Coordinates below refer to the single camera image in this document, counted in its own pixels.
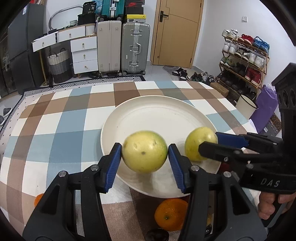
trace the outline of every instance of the human hand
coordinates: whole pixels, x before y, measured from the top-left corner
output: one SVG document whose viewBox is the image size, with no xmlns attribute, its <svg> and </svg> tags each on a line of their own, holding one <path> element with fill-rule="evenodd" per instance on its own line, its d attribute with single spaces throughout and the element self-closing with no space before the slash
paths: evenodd
<svg viewBox="0 0 296 241">
<path fill-rule="evenodd" d="M 286 203 L 287 206 L 284 208 L 282 213 L 285 213 L 291 207 L 294 199 L 296 197 L 296 192 L 291 195 L 281 194 L 279 195 L 278 202 Z M 273 203 L 275 201 L 276 195 L 274 193 L 261 192 L 259 196 L 259 204 L 258 204 L 258 215 L 262 219 L 269 219 L 270 215 L 274 213 L 275 207 Z"/>
</svg>

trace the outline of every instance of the checkered tablecloth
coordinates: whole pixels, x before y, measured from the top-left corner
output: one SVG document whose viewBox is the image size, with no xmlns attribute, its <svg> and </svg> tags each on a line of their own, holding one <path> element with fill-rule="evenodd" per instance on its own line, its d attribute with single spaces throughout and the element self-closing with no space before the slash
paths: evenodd
<svg viewBox="0 0 296 241">
<path fill-rule="evenodd" d="M 0 143 L 0 207 L 20 234 L 35 197 L 45 192 L 59 171 L 84 171 L 100 160 L 101 128 L 115 107 L 144 95 L 185 101 L 205 114 L 219 132 L 255 132 L 227 99 L 198 82 L 91 84 L 28 96 L 11 117 Z M 140 194 L 118 178 L 101 199 L 113 240 L 144 240 L 143 235 L 157 227 L 153 214 L 162 199 Z M 76 209 L 79 212 L 79 192 Z M 170 234 L 170 240 L 177 237 L 178 232 Z"/>
</svg>

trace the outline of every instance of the white plate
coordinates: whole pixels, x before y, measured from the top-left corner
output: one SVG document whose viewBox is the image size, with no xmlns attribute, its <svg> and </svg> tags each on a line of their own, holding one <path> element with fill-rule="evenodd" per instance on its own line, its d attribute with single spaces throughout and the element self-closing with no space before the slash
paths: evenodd
<svg viewBox="0 0 296 241">
<path fill-rule="evenodd" d="M 109 154 L 115 142 L 122 144 L 136 131 L 150 130 L 161 135 L 168 146 L 175 143 L 181 155 L 185 155 L 184 143 L 188 134 L 201 126 L 217 131 L 204 114 L 184 101 L 167 96 L 136 97 L 121 103 L 107 118 L 101 131 L 102 152 Z M 207 172 L 217 173 L 220 162 L 206 160 L 200 166 Z M 121 160 L 117 176 L 132 189 L 148 196 L 186 196 L 177 187 L 168 158 L 151 174 L 138 174 Z"/>
</svg>

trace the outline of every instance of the refrigerator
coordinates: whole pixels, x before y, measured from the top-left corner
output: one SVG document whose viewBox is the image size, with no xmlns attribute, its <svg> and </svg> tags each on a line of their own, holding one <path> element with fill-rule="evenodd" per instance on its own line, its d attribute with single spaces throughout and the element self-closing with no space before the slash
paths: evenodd
<svg viewBox="0 0 296 241">
<path fill-rule="evenodd" d="M 33 52 L 33 40 L 43 35 L 44 5 L 29 3 L 8 27 L 8 52 L 16 89 L 39 87 L 44 77 L 39 51 Z"/>
</svg>

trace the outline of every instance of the purple bag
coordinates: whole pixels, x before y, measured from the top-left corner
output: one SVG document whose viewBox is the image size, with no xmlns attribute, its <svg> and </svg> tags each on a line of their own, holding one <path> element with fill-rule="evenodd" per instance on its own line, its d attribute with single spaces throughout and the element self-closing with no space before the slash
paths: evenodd
<svg viewBox="0 0 296 241">
<path fill-rule="evenodd" d="M 271 88 L 270 84 L 268 86 L 263 85 L 261 93 L 256 99 L 256 104 L 258 109 L 252 114 L 251 119 L 259 133 L 266 126 L 278 106 L 276 92 Z"/>
</svg>

